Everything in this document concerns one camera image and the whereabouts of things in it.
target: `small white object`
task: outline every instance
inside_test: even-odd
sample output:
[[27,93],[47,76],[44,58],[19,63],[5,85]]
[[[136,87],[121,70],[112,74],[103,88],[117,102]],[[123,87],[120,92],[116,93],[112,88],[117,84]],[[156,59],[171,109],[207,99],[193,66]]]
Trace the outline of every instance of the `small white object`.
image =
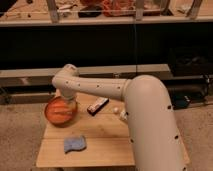
[[114,108],[113,108],[113,113],[114,113],[114,114],[118,114],[118,112],[119,112],[119,108],[118,108],[118,107],[114,107]]
[[70,9],[71,7],[72,7],[72,5],[70,5],[70,4],[65,4],[65,5],[59,7],[59,10]]
[[123,121],[127,121],[127,114],[126,114],[126,110],[123,109],[120,113],[120,119]]

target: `cloth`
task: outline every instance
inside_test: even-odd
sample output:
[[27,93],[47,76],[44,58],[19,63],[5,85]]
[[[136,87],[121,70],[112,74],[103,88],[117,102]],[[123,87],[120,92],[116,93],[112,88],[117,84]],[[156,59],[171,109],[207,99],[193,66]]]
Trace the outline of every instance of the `cloth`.
[[84,136],[64,139],[64,153],[68,153],[70,151],[81,151],[85,148],[86,140]]

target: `black dot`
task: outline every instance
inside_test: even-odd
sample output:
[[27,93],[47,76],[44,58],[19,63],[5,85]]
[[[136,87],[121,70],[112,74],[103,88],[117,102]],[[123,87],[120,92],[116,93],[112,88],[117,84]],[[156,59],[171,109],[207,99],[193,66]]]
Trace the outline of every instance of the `black dot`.
[[177,140],[178,138],[179,138],[179,136],[178,136],[178,135],[176,135],[176,136],[175,136],[175,139]]
[[172,109],[172,106],[171,106],[171,105],[169,105],[169,106],[167,107],[167,109]]

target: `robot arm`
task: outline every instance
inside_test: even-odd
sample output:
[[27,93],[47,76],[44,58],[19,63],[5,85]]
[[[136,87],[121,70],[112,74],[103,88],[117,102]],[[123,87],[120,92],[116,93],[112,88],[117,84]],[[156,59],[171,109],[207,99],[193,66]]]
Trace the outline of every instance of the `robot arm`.
[[68,64],[53,85],[66,100],[78,91],[125,102],[137,171],[186,171],[168,91],[157,78],[79,78],[77,68]]

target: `shelf post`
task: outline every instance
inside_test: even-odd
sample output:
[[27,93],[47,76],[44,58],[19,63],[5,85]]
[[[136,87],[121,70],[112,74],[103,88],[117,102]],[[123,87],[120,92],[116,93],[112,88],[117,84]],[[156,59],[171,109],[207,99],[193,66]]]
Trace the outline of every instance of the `shelf post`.
[[58,16],[55,0],[46,0],[46,1],[47,1],[47,6],[49,9],[50,18],[51,18],[52,22],[58,23],[59,16]]

